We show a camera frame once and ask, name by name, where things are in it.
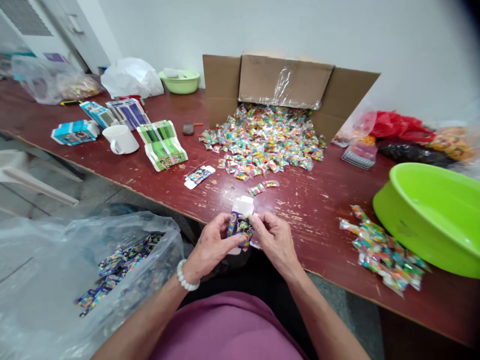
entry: hand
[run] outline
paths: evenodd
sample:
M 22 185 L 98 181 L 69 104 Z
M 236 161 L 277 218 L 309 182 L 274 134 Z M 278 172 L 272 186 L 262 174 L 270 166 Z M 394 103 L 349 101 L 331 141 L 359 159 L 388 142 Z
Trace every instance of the hand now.
M 251 215 L 248 219 L 256 231 L 262 250 L 284 278 L 302 269 L 288 222 L 271 212 Z
M 221 212 L 201 232 L 195 248 L 183 264 L 182 272 L 189 284 L 196 284 L 238 245 L 247 241 L 242 234 L 226 237 L 230 214 Z

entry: cardboard box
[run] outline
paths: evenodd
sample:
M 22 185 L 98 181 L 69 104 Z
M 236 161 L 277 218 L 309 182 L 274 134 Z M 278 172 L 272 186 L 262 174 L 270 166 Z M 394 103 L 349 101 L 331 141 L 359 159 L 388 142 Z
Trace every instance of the cardboard box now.
M 244 54 L 203 55 L 210 128 L 240 102 L 314 109 L 317 135 L 330 142 L 380 76 L 313 61 Z

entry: floor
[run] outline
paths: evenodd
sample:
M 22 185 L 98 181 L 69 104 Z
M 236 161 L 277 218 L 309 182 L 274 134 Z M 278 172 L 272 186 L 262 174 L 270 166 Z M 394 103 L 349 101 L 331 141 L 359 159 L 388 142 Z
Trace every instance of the floor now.
M 27 147 L 15 140 L 5 141 L 0 138 L 0 150 L 6 149 L 28 151 L 51 164 L 58 165 L 55 160 L 40 149 Z M 73 208 L 20 186 L 0 184 L 0 206 L 6 207 L 23 217 L 40 220 L 47 217 L 77 219 L 101 203 L 128 203 L 146 208 L 154 214 L 173 217 L 185 233 L 185 237 L 190 239 L 193 237 L 189 220 L 186 220 L 183 216 L 93 173 L 86 172 L 85 181 L 77 183 L 35 162 L 31 164 L 30 172 L 39 180 L 79 199 L 80 204 Z M 0 232 L 11 218 L 11 215 L 0 211 Z M 4 255 L 2 262 L 0 262 L 0 300 L 2 297 L 8 296 L 10 289 L 22 284 L 24 275 L 28 272 L 28 267 L 29 259 L 22 254 Z M 383 359 L 384 349 L 378 307 L 324 281 L 318 276 L 310 275 L 310 278 L 357 337 L 370 357 L 373 360 Z

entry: white plastic chair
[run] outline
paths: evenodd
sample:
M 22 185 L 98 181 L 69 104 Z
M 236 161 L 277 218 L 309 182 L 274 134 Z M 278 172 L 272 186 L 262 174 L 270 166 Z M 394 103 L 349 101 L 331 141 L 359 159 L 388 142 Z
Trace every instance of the white plastic chair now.
M 77 206 L 79 201 L 56 188 L 47 185 L 46 183 L 33 177 L 29 172 L 29 165 L 32 160 L 41 163 L 47 168 L 50 168 L 57 173 L 76 181 L 77 183 L 83 183 L 83 180 L 72 175 L 71 173 L 62 170 L 50 163 L 36 157 L 35 155 L 26 153 L 19 150 L 1 150 L 0 151 L 0 183 L 16 183 L 27 188 L 33 189 L 39 193 L 48 195 L 54 199 L 57 199 L 65 204 L 71 206 Z M 11 211 L 0 207 L 0 210 L 12 214 Z

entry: light green bowl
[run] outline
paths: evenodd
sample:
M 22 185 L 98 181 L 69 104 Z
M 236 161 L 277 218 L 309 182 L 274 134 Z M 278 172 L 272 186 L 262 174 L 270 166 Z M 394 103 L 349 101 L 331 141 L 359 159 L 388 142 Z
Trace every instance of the light green bowl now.
M 373 198 L 383 226 L 412 252 L 448 272 L 480 279 L 480 182 L 407 162 Z
M 168 91 L 174 94 L 191 94 L 197 90 L 199 85 L 200 74 L 192 70 L 178 70 L 179 73 L 185 75 L 183 78 L 166 77 L 164 72 L 158 73 L 160 79 L 165 83 Z

